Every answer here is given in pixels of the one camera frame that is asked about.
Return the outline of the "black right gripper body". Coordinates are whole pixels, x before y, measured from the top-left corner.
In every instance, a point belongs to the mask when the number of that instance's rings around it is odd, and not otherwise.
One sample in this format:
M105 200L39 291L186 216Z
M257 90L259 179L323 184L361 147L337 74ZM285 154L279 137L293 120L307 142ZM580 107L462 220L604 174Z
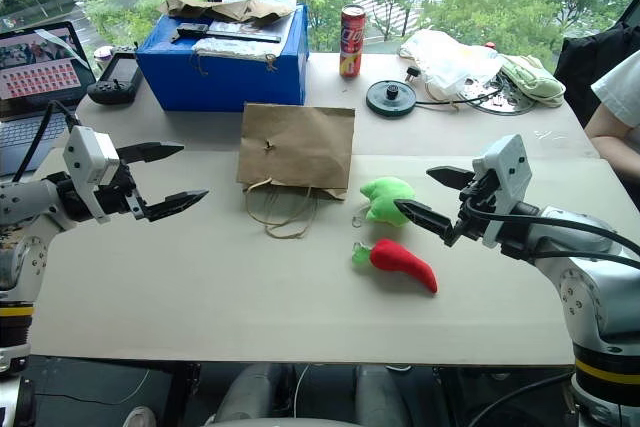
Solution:
M473 211L493 214L496 211L496 192L500 187L494 170L489 170L478 179L472 172L467 172L454 188L460 191L460 209L458 220L452 227L446 245L453 246L461 236L478 240L482 238L489 225L489 220Z

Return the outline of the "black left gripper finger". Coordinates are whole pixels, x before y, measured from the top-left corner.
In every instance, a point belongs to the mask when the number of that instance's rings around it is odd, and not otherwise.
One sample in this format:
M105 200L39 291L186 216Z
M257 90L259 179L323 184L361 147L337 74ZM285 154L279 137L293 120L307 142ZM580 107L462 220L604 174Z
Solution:
M162 202L144 207L144 217L149 222L155 222L183 212L202 200L208 190L184 191L166 197Z
M117 149L119 158L127 163L154 162L174 155L184 149L175 142L144 142Z

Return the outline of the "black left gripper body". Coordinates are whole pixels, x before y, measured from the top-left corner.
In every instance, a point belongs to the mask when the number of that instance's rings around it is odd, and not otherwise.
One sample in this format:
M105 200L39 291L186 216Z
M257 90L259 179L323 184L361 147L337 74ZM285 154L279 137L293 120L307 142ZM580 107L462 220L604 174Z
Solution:
M121 164L110 183L100 185L94 195L105 214L132 213L137 220L146 217L146 202L127 164Z

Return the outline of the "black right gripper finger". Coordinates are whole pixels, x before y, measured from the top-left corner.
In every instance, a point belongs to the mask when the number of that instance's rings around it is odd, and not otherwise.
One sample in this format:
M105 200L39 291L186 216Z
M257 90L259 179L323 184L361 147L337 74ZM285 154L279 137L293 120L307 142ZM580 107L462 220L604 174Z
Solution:
M474 180L475 173L454 166L437 166L426 170L426 175L445 187L463 191Z
M448 217L416 200L395 199L393 203L411 223L436 234L447 246L456 242L454 226Z

